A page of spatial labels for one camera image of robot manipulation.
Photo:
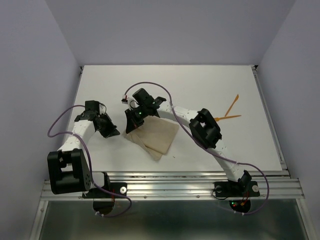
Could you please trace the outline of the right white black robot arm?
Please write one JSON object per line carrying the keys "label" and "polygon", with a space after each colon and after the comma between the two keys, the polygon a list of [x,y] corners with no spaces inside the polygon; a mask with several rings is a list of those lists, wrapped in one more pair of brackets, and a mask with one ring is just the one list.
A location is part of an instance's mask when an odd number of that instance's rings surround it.
{"label": "right white black robot arm", "polygon": [[128,107],[125,110],[127,134],[143,126],[146,117],[175,121],[199,147],[212,154],[223,169],[227,182],[215,184],[218,194],[223,197],[241,197],[249,192],[252,177],[231,159],[231,154],[222,141],[221,128],[208,109],[195,111],[175,106],[171,96],[169,100],[161,96],[153,98],[144,88],[137,90],[131,97],[124,94],[121,102]]}

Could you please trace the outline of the beige cloth napkin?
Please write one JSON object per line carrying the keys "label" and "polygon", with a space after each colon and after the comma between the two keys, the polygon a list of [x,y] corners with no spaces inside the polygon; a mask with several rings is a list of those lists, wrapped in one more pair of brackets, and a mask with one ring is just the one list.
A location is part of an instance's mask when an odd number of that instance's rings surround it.
{"label": "beige cloth napkin", "polygon": [[122,135],[128,141],[140,146],[154,161],[159,161],[167,154],[178,130],[178,124],[148,116],[142,126],[130,133],[124,131]]}

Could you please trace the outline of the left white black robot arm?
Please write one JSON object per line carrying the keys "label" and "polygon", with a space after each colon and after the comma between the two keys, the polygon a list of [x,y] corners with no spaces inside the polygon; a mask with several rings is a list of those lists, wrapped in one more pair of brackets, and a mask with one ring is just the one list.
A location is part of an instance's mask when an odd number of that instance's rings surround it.
{"label": "left white black robot arm", "polygon": [[105,139],[120,135],[103,103],[88,100],[83,107],[72,130],[63,132],[68,135],[63,145],[47,156],[51,191],[55,195],[89,191],[93,183],[89,157],[85,156],[89,140],[96,132]]}

